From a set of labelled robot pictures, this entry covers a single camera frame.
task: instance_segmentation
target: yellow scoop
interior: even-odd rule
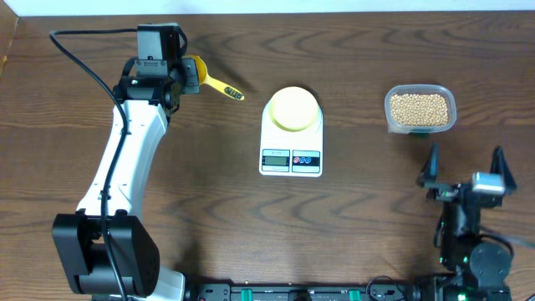
[[[198,55],[187,55],[188,58],[193,58],[195,60],[195,65],[197,67],[197,73],[199,74],[199,84],[208,84],[213,89],[223,93],[224,95],[235,99],[235,100],[245,100],[243,93],[238,91],[238,89],[232,87],[229,84],[223,83],[221,80],[214,79],[208,75],[208,67]]]

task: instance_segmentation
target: white wall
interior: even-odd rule
[[[5,0],[24,16],[535,10],[535,0]]]

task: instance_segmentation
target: white digital scale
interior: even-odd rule
[[[262,114],[260,173],[321,176],[323,151],[324,116],[316,99],[299,87],[279,90]]]

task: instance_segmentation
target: green clip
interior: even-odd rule
[[[358,290],[350,290],[349,291],[349,301],[360,301],[360,291]]]
[[[242,289],[242,301],[252,301],[251,289]]]

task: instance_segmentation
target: wooden table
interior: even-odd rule
[[[164,265],[242,283],[358,283],[444,271],[432,234],[441,205],[415,185],[431,142],[440,180],[487,171],[503,145],[519,185],[482,223],[534,241],[535,13],[346,13],[23,18],[0,78],[0,298],[72,299],[51,238],[92,181],[111,124],[104,91],[49,41],[52,29],[178,22],[210,74],[246,102],[185,96],[155,159],[144,224]],[[109,85],[133,34],[61,38]],[[389,134],[397,84],[442,84],[459,119],[428,139]],[[262,109],[278,89],[313,89],[324,111],[319,179],[258,173]],[[513,298],[535,289],[517,247]]]

